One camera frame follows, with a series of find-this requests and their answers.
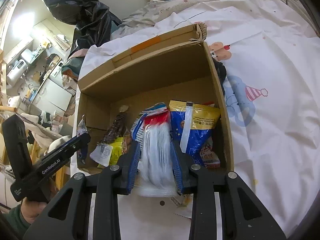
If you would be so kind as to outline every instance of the pink and white striped hat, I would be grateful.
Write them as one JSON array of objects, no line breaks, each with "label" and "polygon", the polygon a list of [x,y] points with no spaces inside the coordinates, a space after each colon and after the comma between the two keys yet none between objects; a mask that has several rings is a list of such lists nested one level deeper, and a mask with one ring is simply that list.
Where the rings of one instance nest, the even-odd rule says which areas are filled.
[{"label": "pink and white striped hat", "polygon": [[253,87],[246,86],[245,87],[245,94],[250,101],[253,101],[261,95],[264,97],[267,97],[268,91],[265,88],[259,90],[259,89],[253,88]]}]

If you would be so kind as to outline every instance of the bed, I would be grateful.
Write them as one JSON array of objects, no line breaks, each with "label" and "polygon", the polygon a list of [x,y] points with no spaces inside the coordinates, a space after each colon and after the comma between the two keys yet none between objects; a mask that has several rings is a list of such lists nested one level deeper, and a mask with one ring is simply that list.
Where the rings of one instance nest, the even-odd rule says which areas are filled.
[{"label": "bed", "polygon": [[[205,23],[208,45],[222,42],[232,54],[223,86],[235,171],[289,237],[320,189],[318,33],[298,0],[176,1],[153,0],[124,19],[113,40],[89,49],[79,78],[158,34]],[[70,167],[79,171],[76,156]],[[188,238],[190,220],[160,200],[118,197],[122,239]]]}]

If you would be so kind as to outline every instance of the silver bolt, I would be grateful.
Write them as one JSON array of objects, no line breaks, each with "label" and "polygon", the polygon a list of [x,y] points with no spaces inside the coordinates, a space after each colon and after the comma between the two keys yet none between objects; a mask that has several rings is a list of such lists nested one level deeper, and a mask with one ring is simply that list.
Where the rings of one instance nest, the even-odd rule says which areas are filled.
[{"label": "silver bolt", "polygon": [[228,176],[229,176],[230,179],[235,179],[237,177],[237,174],[235,172],[233,172],[233,171],[230,171],[228,173]]},{"label": "silver bolt", "polygon": [[73,178],[76,180],[82,179],[82,177],[83,177],[83,173],[81,172],[78,172],[73,176]]},{"label": "silver bolt", "polygon": [[191,165],[191,169],[193,169],[195,171],[199,170],[200,168],[201,168],[201,166],[199,164],[192,164]]},{"label": "silver bolt", "polygon": [[111,165],[110,166],[110,170],[112,170],[112,171],[117,171],[117,170],[119,170],[119,165],[117,165],[117,164],[114,164],[114,165]]}]

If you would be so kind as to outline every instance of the green sleeve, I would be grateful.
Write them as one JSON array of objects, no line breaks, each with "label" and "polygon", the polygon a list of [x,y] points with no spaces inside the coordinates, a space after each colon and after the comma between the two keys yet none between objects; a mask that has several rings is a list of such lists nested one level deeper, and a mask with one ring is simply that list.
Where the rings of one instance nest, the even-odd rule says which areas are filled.
[{"label": "green sleeve", "polygon": [[29,228],[30,224],[23,218],[21,210],[21,204],[12,208],[8,214],[3,214],[9,224],[22,238],[24,233]]}]

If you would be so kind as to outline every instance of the blue cartoon elephant print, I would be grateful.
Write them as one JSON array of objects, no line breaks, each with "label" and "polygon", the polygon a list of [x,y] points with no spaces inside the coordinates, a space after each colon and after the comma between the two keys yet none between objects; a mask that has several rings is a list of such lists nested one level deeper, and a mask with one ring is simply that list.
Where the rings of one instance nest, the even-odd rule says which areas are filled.
[{"label": "blue cartoon elephant print", "polygon": [[247,86],[237,76],[228,76],[223,83],[229,118],[235,118],[239,126],[247,126],[253,119],[256,108],[253,101],[260,96],[268,96],[266,89]]}]

